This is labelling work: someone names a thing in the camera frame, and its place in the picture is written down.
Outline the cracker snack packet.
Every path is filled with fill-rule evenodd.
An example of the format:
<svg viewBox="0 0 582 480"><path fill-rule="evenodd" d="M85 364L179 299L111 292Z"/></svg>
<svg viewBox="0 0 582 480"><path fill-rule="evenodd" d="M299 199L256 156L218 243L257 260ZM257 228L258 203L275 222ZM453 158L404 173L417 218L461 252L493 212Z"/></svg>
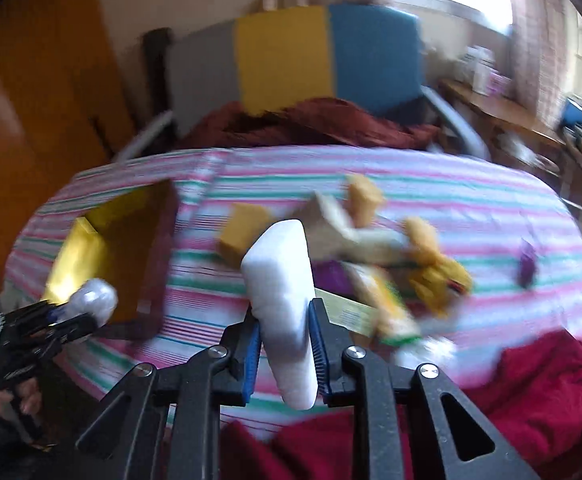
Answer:
<svg viewBox="0 0 582 480"><path fill-rule="evenodd" d="M393 347L421 337L421 330L395 289L391 276L379 266L344 263L344 269L362 304L377 311L376 337Z"/></svg>

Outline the white foam block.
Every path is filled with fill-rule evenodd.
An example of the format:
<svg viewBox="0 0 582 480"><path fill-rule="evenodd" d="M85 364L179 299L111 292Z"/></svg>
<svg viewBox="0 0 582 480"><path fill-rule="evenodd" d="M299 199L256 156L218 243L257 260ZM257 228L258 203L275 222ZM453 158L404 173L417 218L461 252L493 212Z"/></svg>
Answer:
<svg viewBox="0 0 582 480"><path fill-rule="evenodd" d="M282 400L293 410L309 410L318 390L307 328L315 288L303 224L274 223L245 254L240 271Z"/></svg>

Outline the white cardboard box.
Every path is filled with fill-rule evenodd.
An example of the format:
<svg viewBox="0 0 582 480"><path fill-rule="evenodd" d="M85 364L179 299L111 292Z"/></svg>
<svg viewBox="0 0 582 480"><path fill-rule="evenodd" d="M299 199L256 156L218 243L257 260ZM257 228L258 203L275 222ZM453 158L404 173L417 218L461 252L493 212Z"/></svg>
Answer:
<svg viewBox="0 0 582 480"><path fill-rule="evenodd" d="M312 263L342 260L396 266L407 260L405 237L389 228L357 229L344 207L331 195L314 193L288 219L302 223Z"/></svg>

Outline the yellow sponge block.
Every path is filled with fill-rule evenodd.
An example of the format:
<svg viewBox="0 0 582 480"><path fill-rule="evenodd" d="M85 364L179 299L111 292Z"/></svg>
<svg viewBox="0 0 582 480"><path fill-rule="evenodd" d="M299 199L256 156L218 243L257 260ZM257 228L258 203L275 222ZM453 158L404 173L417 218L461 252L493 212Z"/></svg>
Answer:
<svg viewBox="0 0 582 480"><path fill-rule="evenodd" d="M264 206L233 204L229 217L216 240L218 255L227 266L238 269L254 242L274 221L274 216Z"/></svg>

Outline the tan sponge block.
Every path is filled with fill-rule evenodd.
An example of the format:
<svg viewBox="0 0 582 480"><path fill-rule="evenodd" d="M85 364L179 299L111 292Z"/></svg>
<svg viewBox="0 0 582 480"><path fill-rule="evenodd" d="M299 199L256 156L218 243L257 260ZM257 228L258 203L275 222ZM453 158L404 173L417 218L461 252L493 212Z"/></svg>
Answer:
<svg viewBox="0 0 582 480"><path fill-rule="evenodd" d="M346 210L357 229L368 228L375 221L378 209L385 198L381 190L363 174L349 174L347 181Z"/></svg>

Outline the purple cloth piece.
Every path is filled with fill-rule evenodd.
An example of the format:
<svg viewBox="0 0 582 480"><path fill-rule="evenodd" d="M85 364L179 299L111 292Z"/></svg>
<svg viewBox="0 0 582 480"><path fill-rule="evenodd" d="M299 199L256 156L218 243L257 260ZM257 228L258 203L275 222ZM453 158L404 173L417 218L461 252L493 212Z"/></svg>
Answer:
<svg viewBox="0 0 582 480"><path fill-rule="evenodd" d="M534 245L528 240L523 240L519 255L518 274L516 274L516 280L520 287L530 289L534 285L537 259L538 255Z"/></svg>

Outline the clear plastic wrap ball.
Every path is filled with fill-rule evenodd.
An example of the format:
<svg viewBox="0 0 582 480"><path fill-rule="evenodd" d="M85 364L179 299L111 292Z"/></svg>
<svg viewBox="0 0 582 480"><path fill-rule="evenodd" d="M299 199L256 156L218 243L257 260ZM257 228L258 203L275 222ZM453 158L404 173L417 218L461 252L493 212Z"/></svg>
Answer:
<svg viewBox="0 0 582 480"><path fill-rule="evenodd" d="M88 314L102 327L110 320L117 304L116 289L100 278L91 278L70 296L64 305L64 318Z"/></svg>

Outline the striped bed sheet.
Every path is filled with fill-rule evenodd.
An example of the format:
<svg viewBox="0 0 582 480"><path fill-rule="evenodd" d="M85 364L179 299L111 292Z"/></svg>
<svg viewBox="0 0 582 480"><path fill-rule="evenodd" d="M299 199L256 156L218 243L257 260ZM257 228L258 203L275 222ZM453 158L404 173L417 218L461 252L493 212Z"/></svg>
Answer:
<svg viewBox="0 0 582 480"><path fill-rule="evenodd" d="M240 204L262 206L277 219L300 218L314 261L402 257L403 221L429 222L440 250L470 273L472 292L438 318L407 283L399 290L422 333L455 344L451 376L462 387L486 382L504 349L561 328L582 339L582 236L546 183L481 159L389 148L213 148L84 171L18 235L2 304L20 307L43 296L76 217L162 179L174 183L178 210L161 332L144 344L90 338L58 356L94 398L134 364L184 362L241 320L247 307L241 275L217 252L219 234Z"/></svg>

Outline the wooden wardrobe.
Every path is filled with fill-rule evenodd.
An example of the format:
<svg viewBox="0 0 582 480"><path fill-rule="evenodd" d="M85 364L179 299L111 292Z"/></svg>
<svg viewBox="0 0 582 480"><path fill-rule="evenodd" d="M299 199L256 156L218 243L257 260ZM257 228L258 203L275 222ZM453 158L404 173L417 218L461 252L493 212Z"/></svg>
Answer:
<svg viewBox="0 0 582 480"><path fill-rule="evenodd" d="M34 211L134 133L99 0L0 0L0 276Z"/></svg>

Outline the dark red jacket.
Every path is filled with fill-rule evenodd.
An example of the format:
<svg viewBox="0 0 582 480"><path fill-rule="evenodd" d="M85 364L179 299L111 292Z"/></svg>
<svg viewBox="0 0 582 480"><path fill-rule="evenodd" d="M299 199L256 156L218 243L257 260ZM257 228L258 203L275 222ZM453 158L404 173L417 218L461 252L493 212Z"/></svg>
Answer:
<svg viewBox="0 0 582 480"><path fill-rule="evenodd" d="M230 102L207 114L176 147L192 150L347 145L422 151L439 135L437 126L399 125L373 116L349 101L314 98L260 115L251 115L241 103Z"/></svg>

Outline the wooden side table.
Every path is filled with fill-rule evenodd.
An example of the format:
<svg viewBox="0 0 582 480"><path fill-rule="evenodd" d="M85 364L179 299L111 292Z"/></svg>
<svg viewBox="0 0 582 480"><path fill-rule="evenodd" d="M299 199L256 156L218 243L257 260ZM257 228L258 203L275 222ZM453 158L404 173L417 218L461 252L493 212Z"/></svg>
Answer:
<svg viewBox="0 0 582 480"><path fill-rule="evenodd" d="M566 148L566 152L582 168L582 153L566 136L560 137L556 130L548 128L523 106L500 96L482 96L466 84L441 79L440 91L449 102L459 102L489 124L492 130L513 131L524 139L530 139L554 148Z"/></svg>

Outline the grey yellow blue chair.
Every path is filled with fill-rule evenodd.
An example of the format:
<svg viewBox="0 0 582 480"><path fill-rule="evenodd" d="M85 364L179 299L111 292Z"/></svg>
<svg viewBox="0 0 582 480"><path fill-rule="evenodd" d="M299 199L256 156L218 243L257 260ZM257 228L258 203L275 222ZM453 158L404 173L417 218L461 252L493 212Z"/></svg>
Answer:
<svg viewBox="0 0 582 480"><path fill-rule="evenodd" d="M402 124L434 113L461 154L486 160L475 130L425 85L416 15L388 6L296 6L219 23L170 41L163 51L165 111L116 155L140 155L162 131L180 136L230 102L258 115L312 98L339 98Z"/></svg>

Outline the black rolled mat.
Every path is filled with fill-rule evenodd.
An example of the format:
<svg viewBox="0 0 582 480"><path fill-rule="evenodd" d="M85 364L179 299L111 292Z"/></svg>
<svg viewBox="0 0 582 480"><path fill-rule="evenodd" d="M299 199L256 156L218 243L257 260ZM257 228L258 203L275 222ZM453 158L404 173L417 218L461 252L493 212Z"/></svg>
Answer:
<svg viewBox="0 0 582 480"><path fill-rule="evenodd" d="M166 112L171 105L166 79L166 55L172 42L173 31L169 27L155 28L142 35L142 58L153 116Z"/></svg>

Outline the white boxes on table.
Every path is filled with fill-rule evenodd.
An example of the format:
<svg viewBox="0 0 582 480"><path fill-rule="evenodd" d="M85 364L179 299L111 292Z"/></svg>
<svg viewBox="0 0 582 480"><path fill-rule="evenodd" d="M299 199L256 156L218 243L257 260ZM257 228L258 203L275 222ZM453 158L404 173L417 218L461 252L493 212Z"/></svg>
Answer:
<svg viewBox="0 0 582 480"><path fill-rule="evenodd" d="M495 54L481 46L466 48L464 54L464 81L480 96L509 98L511 79L496 67Z"/></svg>

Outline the pink curtain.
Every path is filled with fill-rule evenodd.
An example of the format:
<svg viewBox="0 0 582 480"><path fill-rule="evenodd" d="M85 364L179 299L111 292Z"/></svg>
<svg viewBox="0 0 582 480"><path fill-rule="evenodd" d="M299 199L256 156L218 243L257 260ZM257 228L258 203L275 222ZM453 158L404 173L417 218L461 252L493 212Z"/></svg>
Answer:
<svg viewBox="0 0 582 480"><path fill-rule="evenodd" d="M582 16L571 0L511 0L512 94L546 126L582 98Z"/></svg>

